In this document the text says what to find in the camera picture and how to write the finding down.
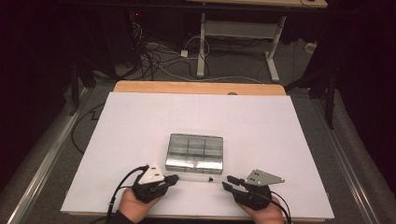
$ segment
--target silver bracket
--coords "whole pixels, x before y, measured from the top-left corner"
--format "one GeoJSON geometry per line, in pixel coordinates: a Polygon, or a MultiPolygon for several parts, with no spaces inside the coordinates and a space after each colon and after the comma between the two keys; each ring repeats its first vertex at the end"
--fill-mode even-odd
{"type": "Polygon", "coordinates": [[[160,166],[157,162],[154,162],[150,165],[147,171],[140,177],[137,183],[139,185],[155,183],[159,181],[164,181],[165,177],[163,176],[163,172],[160,169],[160,166]]]}
{"type": "Polygon", "coordinates": [[[245,179],[245,183],[253,186],[267,186],[272,184],[284,183],[285,179],[276,175],[265,173],[261,170],[254,169],[245,179]]]}

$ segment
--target white table surface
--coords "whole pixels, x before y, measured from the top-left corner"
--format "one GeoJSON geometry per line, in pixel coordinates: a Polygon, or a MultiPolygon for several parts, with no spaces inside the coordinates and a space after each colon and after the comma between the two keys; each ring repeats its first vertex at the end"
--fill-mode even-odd
{"type": "MultiPolygon", "coordinates": [[[[293,218],[334,217],[289,96],[137,92],[109,94],[61,211],[105,213],[128,172],[154,161],[164,170],[171,133],[222,136],[220,179],[245,178],[257,168],[285,178],[270,189],[287,201],[293,218]]],[[[248,218],[220,183],[183,179],[150,210],[152,217],[248,218]]]]}

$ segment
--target wire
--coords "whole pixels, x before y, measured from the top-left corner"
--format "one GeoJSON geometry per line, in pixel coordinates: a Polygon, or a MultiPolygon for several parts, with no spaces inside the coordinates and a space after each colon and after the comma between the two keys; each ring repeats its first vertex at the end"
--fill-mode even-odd
{"type": "Polygon", "coordinates": [[[206,42],[206,44],[207,44],[207,53],[205,54],[205,56],[208,55],[208,54],[209,54],[209,49],[210,49],[209,43],[207,42],[207,40],[205,40],[204,38],[201,38],[201,37],[198,36],[198,35],[193,36],[192,38],[190,38],[190,39],[187,41],[186,45],[184,46],[184,49],[187,50],[187,45],[189,45],[190,41],[192,41],[193,39],[196,39],[196,38],[203,39],[203,40],[206,42]]]}
{"type": "Polygon", "coordinates": [[[213,36],[213,35],[207,35],[207,39],[208,39],[209,42],[210,42],[210,39],[214,39],[214,40],[218,40],[219,42],[227,43],[227,47],[222,46],[222,45],[213,45],[213,44],[211,44],[210,46],[212,48],[212,51],[211,51],[210,55],[212,55],[214,57],[222,57],[222,56],[225,56],[225,55],[229,54],[232,50],[235,50],[235,49],[255,48],[258,45],[260,45],[260,43],[263,40],[263,39],[260,39],[260,38],[244,38],[242,40],[241,39],[235,39],[235,41],[232,41],[229,38],[227,38],[227,36],[224,36],[224,37],[225,38],[221,39],[221,38],[218,38],[218,37],[213,36]],[[239,42],[240,41],[250,41],[250,43],[241,44],[241,43],[238,43],[237,41],[239,41],[239,42]],[[219,48],[219,49],[227,48],[227,50],[226,50],[225,53],[217,55],[217,54],[213,53],[213,48],[219,48]]]}
{"type": "Polygon", "coordinates": [[[173,75],[171,73],[169,73],[168,71],[166,71],[163,67],[161,67],[160,65],[157,64],[157,66],[162,69],[167,75],[171,76],[171,77],[176,77],[182,80],[186,80],[186,81],[190,81],[190,82],[204,82],[204,81],[214,81],[214,80],[221,80],[221,79],[227,79],[227,78],[243,78],[243,79],[247,79],[247,80],[251,80],[260,84],[264,84],[262,82],[260,82],[259,80],[256,80],[254,78],[250,78],[250,77],[213,77],[213,78],[206,78],[206,79],[189,79],[186,77],[179,77],[176,75],[173,75]]]}
{"type": "Polygon", "coordinates": [[[74,137],[76,128],[77,128],[78,124],[79,124],[87,115],[89,115],[89,114],[91,114],[91,113],[92,113],[92,118],[91,118],[91,120],[95,120],[95,119],[93,118],[93,117],[95,116],[95,113],[96,113],[94,110],[97,109],[98,107],[104,105],[104,104],[105,104],[105,103],[101,103],[101,104],[95,106],[94,108],[92,108],[92,109],[91,109],[90,111],[88,111],[87,113],[85,113],[85,114],[76,122],[76,125],[75,125],[75,126],[73,127],[73,129],[72,129],[71,139],[72,139],[73,145],[75,146],[75,148],[76,148],[82,155],[84,155],[84,151],[82,151],[82,149],[77,145],[76,139],[75,139],[75,137],[74,137]]]}
{"type": "Polygon", "coordinates": [[[271,191],[271,193],[275,194],[277,197],[279,197],[283,201],[283,203],[286,205],[286,208],[288,208],[289,217],[291,217],[289,206],[286,203],[286,201],[282,198],[282,196],[280,196],[279,194],[277,194],[276,192],[273,192],[273,191],[271,191]]]}
{"type": "Polygon", "coordinates": [[[133,25],[137,26],[137,32],[136,32],[136,34],[134,35],[133,41],[135,41],[135,39],[136,39],[137,36],[139,35],[139,38],[137,39],[137,43],[135,44],[135,45],[137,46],[137,45],[139,45],[140,40],[142,39],[143,30],[142,30],[142,27],[141,27],[138,23],[133,22],[133,25]]]}
{"type": "Polygon", "coordinates": [[[266,200],[267,202],[270,202],[270,203],[274,204],[276,207],[280,208],[280,210],[282,210],[282,212],[285,214],[285,217],[286,217],[286,220],[288,221],[288,223],[292,224],[291,223],[291,218],[289,216],[289,213],[285,210],[284,207],[282,207],[282,205],[280,205],[279,203],[273,201],[272,199],[269,199],[269,198],[265,197],[264,195],[262,195],[260,193],[252,192],[252,194],[255,195],[255,196],[258,196],[258,197],[266,200]]]}
{"type": "Polygon", "coordinates": [[[181,56],[179,53],[177,53],[176,51],[172,50],[171,48],[166,47],[165,45],[161,45],[159,43],[154,43],[154,42],[147,43],[147,45],[154,45],[154,44],[157,45],[158,48],[153,49],[153,50],[158,50],[158,49],[160,49],[162,47],[162,48],[165,48],[165,49],[170,49],[170,51],[160,50],[161,53],[172,53],[172,54],[177,54],[178,56],[181,56]]]}
{"type": "Polygon", "coordinates": [[[116,195],[119,192],[120,189],[126,188],[123,187],[122,184],[123,182],[125,182],[125,180],[132,175],[133,173],[137,172],[137,171],[146,171],[149,168],[148,165],[146,166],[139,166],[137,168],[134,168],[131,172],[128,173],[128,175],[126,175],[121,182],[119,183],[119,185],[117,186],[116,190],[114,191],[113,196],[111,197],[110,203],[108,204],[108,209],[107,209],[107,216],[106,216],[106,222],[108,222],[110,220],[111,217],[111,212],[113,211],[113,206],[114,206],[114,202],[116,201],[116,195]]]}

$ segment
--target cable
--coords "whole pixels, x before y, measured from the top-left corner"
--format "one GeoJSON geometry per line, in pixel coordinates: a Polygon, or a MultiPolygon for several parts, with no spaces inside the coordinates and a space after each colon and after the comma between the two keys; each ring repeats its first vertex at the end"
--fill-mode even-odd
{"type": "Polygon", "coordinates": [[[149,53],[146,52],[145,54],[143,54],[140,57],[140,60],[142,62],[142,78],[143,78],[143,80],[145,80],[145,77],[151,77],[151,81],[153,81],[154,80],[154,74],[158,71],[158,67],[154,67],[153,65],[155,63],[159,63],[161,61],[161,56],[156,54],[156,53],[152,53],[152,52],[151,52],[151,54],[152,55],[150,56],[149,53]],[[147,66],[143,65],[143,61],[148,61],[148,65],[147,66]]]}
{"type": "Polygon", "coordinates": [[[173,74],[169,73],[168,71],[166,71],[163,67],[161,67],[158,64],[157,64],[157,66],[159,68],[161,68],[167,75],[169,75],[171,77],[176,77],[176,78],[179,78],[179,79],[182,79],[182,80],[186,80],[186,81],[190,81],[190,82],[214,81],[214,80],[221,80],[221,79],[227,79],[227,78],[243,78],[243,79],[248,79],[248,80],[260,83],[260,84],[264,84],[264,83],[260,82],[259,80],[256,80],[256,79],[253,79],[253,78],[250,78],[250,77],[214,77],[214,78],[198,79],[198,80],[188,79],[188,78],[185,78],[185,77],[179,77],[179,76],[173,75],[173,74]]]}
{"type": "Polygon", "coordinates": [[[259,38],[244,38],[244,39],[236,39],[236,41],[250,41],[250,43],[248,43],[248,44],[241,44],[241,43],[238,43],[238,42],[235,42],[235,41],[232,41],[232,40],[230,40],[229,38],[224,38],[224,39],[220,39],[220,38],[218,38],[218,37],[216,37],[216,36],[212,36],[212,35],[207,35],[207,39],[208,40],[210,40],[210,38],[212,38],[212,39],[215,39],[215,40],[218,40],[219,42],[225,42],[225,43],[227,43],[227,47],[225,47],[225,46],[222,46],[222,45],[213,45],[213,44],[211,44],[211,48],[212,48],[212,53],[210,54],[210,55],[212,55],[212,56],[214,56],[214,57],[221,57],[221,56],[225,56],[225,55],[227,55],[227,54],[229,54],[230,52],[231,52],[231,50],[234,50],[234,49],[243,49],[243,48],[255,48],[255,47],[257,47],[258,45],[260,45],[260,43],[262,42],[262,39],[259,39],[259,38]],[[226,52],[225,53],[223,53],[223,54],[219,54],[219,55],[216,55],[216,54],[214,54],[213,53],[213,48],[227,48],[227,50],[226,50],[226,52]]]}
{"type": "Polygon", "coordinates": [[[84,155],[84,152],[83,152],[82,149],[77,145],[76,140],[75,140],[75,138],[74,138],[74,133],[75,133],[75,131],[76,131],[76,128],[77,128],[78,124],[79,124],[87,115],[89,115],[89,114],[91,114],[91,113],[92,113],[92,118],[91,118],[91,120],[94,120],[93,117],[95,116],[95,113],[96,113],[94,110],[97,109],[98,107],[104,105],[104,104],[105,104],[105,103],[101,103],[101,104],[95,106],[94,108],[92,108],[92,109],[91,109],[90,111],[88,111],[87,113],[85,113],[85,114],[76,122],[76,125],[75,125],[75,126],[73,127],[73,129],[72,129],[71,139],[72,139],[73,145],[75,146],[75,148],[76,148],[82,155],[84,155]]]}
{"type": "Polygon", "coordinates": [[[138,46],[139,43],[140,43],[140,40],[142,39],[143,30],[142,30],[142,27],[141,27],[138,23],[136,23],[136,22],[133,22],[132,25],[137,26],[137,32],[136,32],[136,34],[134,35],[133,41],[135,42],[137,36],[139,35],[139,38],[137,39],[137,43],[134,44],[134,46],[138,46]]]}
{"type": "Polygon", "coordinates": [[[271,193],[275,194],[277,197],[279,197],[283,203],[286,205],[286,208],[288,208],[288,213],[289,213],[289,217],[291,217],[291,213],[290,213],[290,209],[289,209],[289,205],[286,203],[286,201],[282,198],[282,196],[280,196],[279,194],[277,194],[276,192],[271,191],[271,193]]]}
{"type": "Polygon", "coordinates": [[[187,41],[186,45],[184,46],[184,49],[187,50],[187,45],[189,45],[190,41],[192,41],[193,39],[196,39],[196,38],[203,39],[203,40],[206,42],[206,44],[207,44],[207,53],[205,54],[205,56],[208,55],[208,54],[209,54],[209,49],[210,49],[209,43],[208,43],[204,38],[201,38],[201,37],[198,36],[198,35],[193,36],[192,38],[190,38],[190,39],[187,41]]]}
{"type": "Polygon", "coordinates": [[[161,45],[159,43],[154,43],[154,42],[147,43],[147,45],[154,45],[154,44],[157,45],[158,48],[157,49],[152,49],[152,50],[158,50],[161,47],[163,47],[165,49],[170,49],[170,51],[160,50],[161,53],[172,53],[172,54],[177,54],[178,56],[181,56],[179,53],[177,53],[176,51],[172,50],[171,48],[166,47],[165,45],[161,45]]]}
{"type": "Polygon", "coordinates": [[[107,215],[106,215],[106,222],[108,222],[110,220],[111,217],[111,212],[113,211],[113,206],[114,206],[114,202],[116,201],[116,195],[119,192],[120,189],[123,189],[125,187],[122,186],[123,182],[125,182],[125,180],[132,175],[133,173],[137,172],[137,171],[146,171],[149,168],[148,165],[146,166],[139,166],[137,168],[134,168],[131,172],[128,173],[128,175],[126,175],[121,182],[119,183],[119,185],[117,186],[116,190],[114,191],[113,196],[111,197],[110,203],[108,204],[108,210],[107,210],[107,215]]]}
{"type": "Polygon", "coordinates": [[[286,220],[288,221],[288,223],[292,224],[291,218],[289,216],[289,213],[285,210],[284,207],[282,207],[282,205],[280,205],[279,203],[273,201],[272,199],[269,199],[269,198],[265,197],[264,195],[262,195],[260,193],[252,192],[252,194],[255,195],[255,196],[258,196],[258,197],[266,200],[267,202],[270,202],[270,203],[274,204],[276,207],[280,208],[280,210],[282,210],[282,212],[285,214],[285,217],[286,217],[286,220]]]}

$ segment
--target table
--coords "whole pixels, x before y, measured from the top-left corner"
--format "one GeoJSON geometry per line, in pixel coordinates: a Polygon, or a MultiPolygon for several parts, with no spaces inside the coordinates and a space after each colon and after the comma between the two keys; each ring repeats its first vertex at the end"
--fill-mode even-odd
{"type": "MultiPolygon", "coordinates": [[[[107,98],[61,211],[104,214],[123,176],[144,163],[164,163],[169,133],[179,131],[223,136],[224,176],[246,177],[258,168],[284,177],[285,183],[270,188],[286,198],[294,221],[333,218],[291,100],[282,87],[226,83],[119,82],[107,98]]],[[[149,215],[249,219],[221,184],[182,179],[149,215]]]]}
{"type": "MultiPolygon", "coordinates": [[[[325,0],[189,0],[192,2],[221,3],[221,4],[243,4],[254,6],[271,6],[271,7],[314,7],[325,8],[327,3],[325,0]]],[[[257,22],[241,22],[241,21],[207,21],[206,14],[202,13],[201,18],[201,35],[200,35],[200,52],[197,65],[197,76],[205,76],[205,36],[206,35],[222,35],[236,37],[251,38],[268,38],[272,39],[271,49],[265,51],[265,61],[273,82],[279,82],[279,75],[276,71],[274,63],[274,55],[279,38],[286,21],[286,16],[282,16],[278,23],[257,23],[257,22]]]]}

